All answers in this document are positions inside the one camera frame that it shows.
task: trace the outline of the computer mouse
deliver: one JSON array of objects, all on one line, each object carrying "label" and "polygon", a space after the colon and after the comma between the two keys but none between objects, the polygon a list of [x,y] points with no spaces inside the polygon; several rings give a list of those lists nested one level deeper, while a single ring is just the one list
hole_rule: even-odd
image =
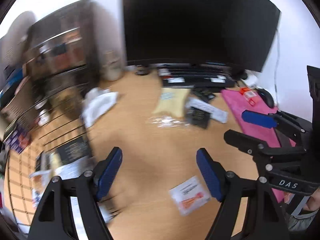
[{"label": "computer mouse", "polygon": [[275,106],[275,102],[273,100],[272,95],[263,88],[257,88],[258,95],[262,98],[262,100],[266,103],[267,106],[273,108]]}]

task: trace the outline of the white wall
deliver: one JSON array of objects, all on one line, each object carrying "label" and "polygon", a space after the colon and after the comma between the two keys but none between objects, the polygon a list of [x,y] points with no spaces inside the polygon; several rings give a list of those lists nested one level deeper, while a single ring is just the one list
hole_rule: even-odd
[{"label": "white wall", "polygon": [[[320,29],[302,0],[270,0],[281,11],[278,24],[280,60],[277,70],[279,108],[312,120],[307,65],[320,67]],[[277,40],[259,75],[260,86],[274,92]]]},{"label": "white wall", "polygon": [[[23,11],[31,10],[39,20],[77,0],[17,0],[0,25],[0,37]],[[100,59],[106,50],[119,51],[124,60],[121,0],[97,2],[97,43]],[[278,25],[280,60],[277,71],[279,107],[308,120],[312,118],[312,100],[308,91],[307,65],[320,67],[320,29],[301,0],[271,0],[282,12]],[[274,92],[276,39],[259,76],[260,86]]]},{"label": "white wall", "polygon": [[[40,20],[55,10],[79,0],[16,0],[0,24],[0,38],[4,36],[14,19],[24,11],[33,11],[36,20]],[[100,61],[106,50],[116,50],[124,61],[122,40],[122,4],[121,0],[94,0],[97,4],[96,40],[100,52]]]}]

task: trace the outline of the black monitor screen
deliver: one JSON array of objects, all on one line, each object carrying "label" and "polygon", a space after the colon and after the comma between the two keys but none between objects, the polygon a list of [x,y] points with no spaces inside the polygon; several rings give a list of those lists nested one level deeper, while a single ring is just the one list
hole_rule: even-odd
[{"label": "black monitor screen", "polygon": [[269,0],[123,0],[129,65],[191,63],[261,71],[280,11]]}]

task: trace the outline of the blue gripper pad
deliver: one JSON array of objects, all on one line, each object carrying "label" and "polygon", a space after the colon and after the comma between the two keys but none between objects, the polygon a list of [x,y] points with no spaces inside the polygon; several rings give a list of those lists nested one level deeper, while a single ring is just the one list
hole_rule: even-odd
[{"label": "blue gripper pad", "polygon": [[252,112],[245,110],[241,115],[243,121],[248,123],[253,123],[265,128],[274,128],[277,126],[277,122],[269,115],[260,114],[257,112]]},{"label": "blue gripper pad", "polygon": [[116,174],[122,163],[122,150],[114,147],[104,161],[100,161],[94,169],[94,182],[98,186],[96,198],[98,201],[106,196],[116,177]]},{"label": "blue gripper pad", "polygon": [[197,151],[196,161],[212,197],[222,202],[226,195],[226,171],[220,163],[212,160],[204,148]]}]

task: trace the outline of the cable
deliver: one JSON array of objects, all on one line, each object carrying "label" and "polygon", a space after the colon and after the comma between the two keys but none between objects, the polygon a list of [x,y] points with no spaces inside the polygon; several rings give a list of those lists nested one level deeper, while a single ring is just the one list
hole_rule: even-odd
[{"label": "cable", "polygon": [[279,101],[278,101],[278,89],[277,89],[277,70],[280,61],[280,35],[278,28],[276,29],[276,36],[277,36],[277,61],[275,65],[275,72],[274,72],[274,83],[275,83],[275,92],[276,92],[276,105],[279,108]]}]

